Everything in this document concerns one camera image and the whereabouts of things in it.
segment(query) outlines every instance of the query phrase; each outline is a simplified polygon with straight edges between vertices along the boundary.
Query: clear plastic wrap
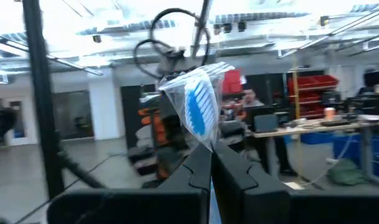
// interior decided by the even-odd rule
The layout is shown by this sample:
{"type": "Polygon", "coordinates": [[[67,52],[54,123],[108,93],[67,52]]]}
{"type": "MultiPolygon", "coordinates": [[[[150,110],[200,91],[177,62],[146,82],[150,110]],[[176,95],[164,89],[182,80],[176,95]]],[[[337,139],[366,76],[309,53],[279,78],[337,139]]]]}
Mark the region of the clear plastic wrap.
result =
{"type": "Polygon", "coordinates": [[[182,125],[191,133],[185,140],[193,149],[198,143],[212,150],[217,140],[222,82],[233,66],[219,62],[197,68],[160,85],[170,99],[182,125]]]}

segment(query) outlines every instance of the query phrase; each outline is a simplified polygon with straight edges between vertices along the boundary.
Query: desk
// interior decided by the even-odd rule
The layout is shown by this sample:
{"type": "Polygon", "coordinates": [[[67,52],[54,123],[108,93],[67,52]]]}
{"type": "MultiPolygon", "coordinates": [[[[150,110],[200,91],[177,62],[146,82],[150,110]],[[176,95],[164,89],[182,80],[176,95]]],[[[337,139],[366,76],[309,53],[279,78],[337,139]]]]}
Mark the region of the desk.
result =
{"type": "MultiPolygon", "coordinates": [[[[302,125],[304,127],[317,124],[321,120],[309,120],[306,124],[302,125]]],[[[292,134],[306,134],[306,133],[316,133],[321,131],[338,131],[345,129],[361,129],[361,165],[363,172],[367,178],[379,184],[379,177],[373,175],[373,151],[372,151],[372,126],[379,126],[379,123],[363,123],[357,122],[342,126],[324,127],[315,126],[315,128],[302,128],[302,126],[296,128],[279,128],[278,131],[272,133],[252,133],[256,138],[268,138],[268,164],[269,173],[274,177],[278,178],[278,165],[276,163],[275,155],[275,145],[273,138],[276,136],[292,135],[292,134]]]]}

